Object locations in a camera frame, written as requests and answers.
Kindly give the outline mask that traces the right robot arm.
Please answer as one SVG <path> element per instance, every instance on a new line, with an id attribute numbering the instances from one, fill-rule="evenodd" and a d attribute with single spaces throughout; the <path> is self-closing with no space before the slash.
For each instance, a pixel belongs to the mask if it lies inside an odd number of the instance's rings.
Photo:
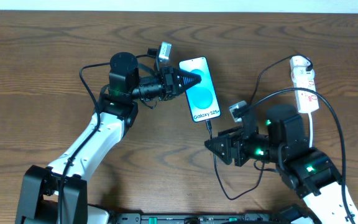
<path id="1" fill-rule="evenodd" d="M 249 159 L 274 163 L 283 183 L 302 199 L 321 223 L 358 223 L 358 210 L 342 184 L 332 160 L 309 145 L 303 120 L 292 105 L 266 112 L 267 134 L 260 134 L 253 112 L 241 116 L 242 125 L 221 131 L 205 147 L 225 164 L 244 165 Z"/>

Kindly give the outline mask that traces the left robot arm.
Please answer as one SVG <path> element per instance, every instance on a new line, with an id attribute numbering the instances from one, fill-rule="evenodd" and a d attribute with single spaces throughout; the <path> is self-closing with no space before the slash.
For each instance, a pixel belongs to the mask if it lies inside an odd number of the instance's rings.
<path id="1" fill-rule="evenodd" d="M 138 59 L 119 52 L 107 62 L 109 83 L 92 97 L 89 125 L 58 159 L 25 173 L 16 223 L 112 223 L 110 211 L 88 203 L 88 182 L 133 126 L 137 103 L 172 100 L 201 82 L 197 74 L 158 64 L 149 68 Z"/>

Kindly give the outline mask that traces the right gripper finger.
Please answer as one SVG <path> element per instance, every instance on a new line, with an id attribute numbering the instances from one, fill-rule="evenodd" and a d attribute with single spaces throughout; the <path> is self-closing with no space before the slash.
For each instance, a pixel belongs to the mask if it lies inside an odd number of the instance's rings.
<path id="1" fill-rule="evenodd" d="M 231 140 L 227 138 L 212 138 L 204 142 L 204 146 L 226 165 L 232 163 Z"/>
<path id="2" fill-rule="evenodd" d="M 234 133 L 237 133 L 238 131 L 241 131 L 241 130 L 242 130 L 242 126 L 236 126 L 236 127 L 233 127 L 233 128 L 229 128 L 227 130 L 218 132 L 218 137 L 226 136 L 228 134 L 234 134 Z"/>

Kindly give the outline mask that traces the Galaxy smartphone blue screen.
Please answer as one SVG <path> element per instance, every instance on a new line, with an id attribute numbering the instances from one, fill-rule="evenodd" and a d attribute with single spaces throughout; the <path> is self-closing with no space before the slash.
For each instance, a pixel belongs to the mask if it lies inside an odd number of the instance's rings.
<path id="1" fill-rule="evenodd" d="M 179 68 L 197 74 L 201 82 L 186 91 L 188 106 L 193 122 L 198 123 L 221 115 L 213 79 L 205 57 L 198 57 L 179 62 Z"/>

